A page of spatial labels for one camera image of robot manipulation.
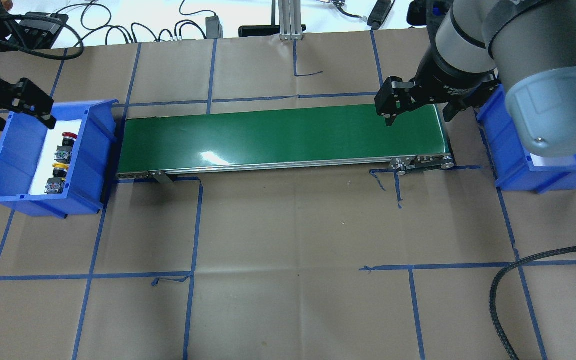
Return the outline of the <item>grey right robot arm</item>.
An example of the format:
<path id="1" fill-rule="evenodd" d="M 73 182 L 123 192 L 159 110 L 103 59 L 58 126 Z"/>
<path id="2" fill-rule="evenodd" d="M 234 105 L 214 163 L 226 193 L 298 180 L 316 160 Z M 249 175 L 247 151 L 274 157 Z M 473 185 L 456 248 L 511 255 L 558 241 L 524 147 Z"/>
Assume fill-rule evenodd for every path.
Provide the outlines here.
<path id="1" fill-rule="evenodd" d="M 453 112 L 503 86 L 522 146 L 539 157 L 576 155 L 576 0 L 455 0 L 416 75 L 388 77 L 374 99 L 386 125 L 431 104 Z"/>

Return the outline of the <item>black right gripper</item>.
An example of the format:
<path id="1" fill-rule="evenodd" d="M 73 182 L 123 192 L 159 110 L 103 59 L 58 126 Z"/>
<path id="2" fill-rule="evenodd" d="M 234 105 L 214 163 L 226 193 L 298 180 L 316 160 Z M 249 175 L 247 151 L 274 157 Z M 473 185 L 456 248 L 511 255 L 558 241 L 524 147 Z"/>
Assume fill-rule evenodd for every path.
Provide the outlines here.
<path id="1" fill-rule="evenodd" d="M 419 101 L 447 103 L 443 108 L 443 120 L 450 123 L 466 109 L 482 107 L 500 84 L 493 71 L 461 71 L 431 47 L 423 55 L 414 81 L 404 81 L 398 76 L 384 80 L 374 98 L 375 112 L 384 118 L 386 126 L 392 126 L 398 116 L 418 109 Z"/>

